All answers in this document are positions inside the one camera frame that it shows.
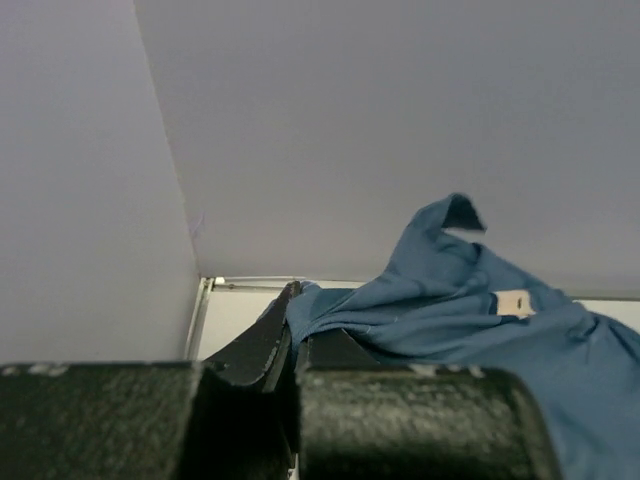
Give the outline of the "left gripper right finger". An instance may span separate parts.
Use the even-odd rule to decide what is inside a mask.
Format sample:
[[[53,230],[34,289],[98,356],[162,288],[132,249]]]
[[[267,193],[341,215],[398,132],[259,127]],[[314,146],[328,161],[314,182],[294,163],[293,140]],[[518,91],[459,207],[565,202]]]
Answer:
[[[560,479],[533,396],[509,372],[383,365],[349,334],[299,348],[302,479]]]

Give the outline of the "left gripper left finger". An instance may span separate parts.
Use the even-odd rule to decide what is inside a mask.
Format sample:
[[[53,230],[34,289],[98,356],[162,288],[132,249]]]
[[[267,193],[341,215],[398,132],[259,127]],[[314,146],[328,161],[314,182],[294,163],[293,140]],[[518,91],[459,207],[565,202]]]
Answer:
[[[203,361],[1,368],[5,479],[287,479],[295,467],[287,284]]]

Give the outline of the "blue cartoon pillowcase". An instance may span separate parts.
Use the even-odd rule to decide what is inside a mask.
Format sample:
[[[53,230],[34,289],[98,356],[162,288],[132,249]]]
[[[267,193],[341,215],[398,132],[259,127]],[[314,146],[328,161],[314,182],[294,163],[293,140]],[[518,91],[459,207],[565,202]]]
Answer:
[[[483,228],[463,194],[421,208],[373,280],[304,284],[286,310],[293,345],[344,330],[383,362],[507,370],[539,404],[565,478],[637,478],[638,333],[460,237]]]

